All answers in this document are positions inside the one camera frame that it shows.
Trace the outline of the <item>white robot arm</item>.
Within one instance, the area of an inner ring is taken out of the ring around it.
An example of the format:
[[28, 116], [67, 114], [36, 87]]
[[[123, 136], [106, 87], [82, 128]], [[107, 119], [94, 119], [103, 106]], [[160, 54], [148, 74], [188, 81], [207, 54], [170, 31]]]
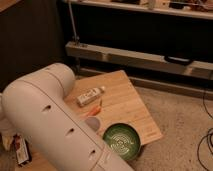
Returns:
[[67, 65], [46, 66], [4, 89], [3, 112], [58, 171], [134, 171], [64, 102], [74, 83]]

